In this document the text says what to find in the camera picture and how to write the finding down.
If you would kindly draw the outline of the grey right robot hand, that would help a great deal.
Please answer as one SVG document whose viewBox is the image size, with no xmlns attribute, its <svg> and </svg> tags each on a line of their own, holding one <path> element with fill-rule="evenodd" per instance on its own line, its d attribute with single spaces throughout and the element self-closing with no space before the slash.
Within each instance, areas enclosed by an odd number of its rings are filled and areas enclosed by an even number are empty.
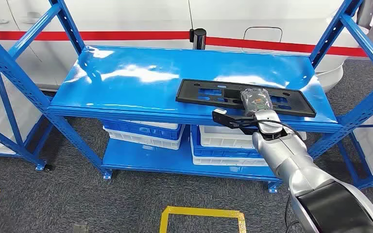
<svg viewBox="0 0 373 233">
<path fill-rule="evenodd" d="M 271 98 L 265 88 L 247 88 L 240 92 L 240 97 L 247 117 L 254 116 L 258 111 L 273 109 Z"/>
</svg>

